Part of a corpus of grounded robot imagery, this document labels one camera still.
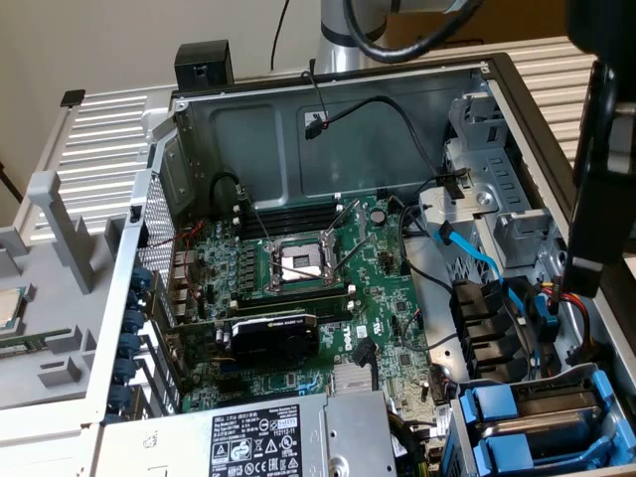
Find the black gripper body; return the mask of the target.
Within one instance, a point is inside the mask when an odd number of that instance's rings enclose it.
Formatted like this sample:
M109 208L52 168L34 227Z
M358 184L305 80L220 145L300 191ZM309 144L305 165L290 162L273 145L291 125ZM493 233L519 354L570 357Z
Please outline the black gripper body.
M634 102L635 1L567 1L565 10L569 40L612 70L620 101Z

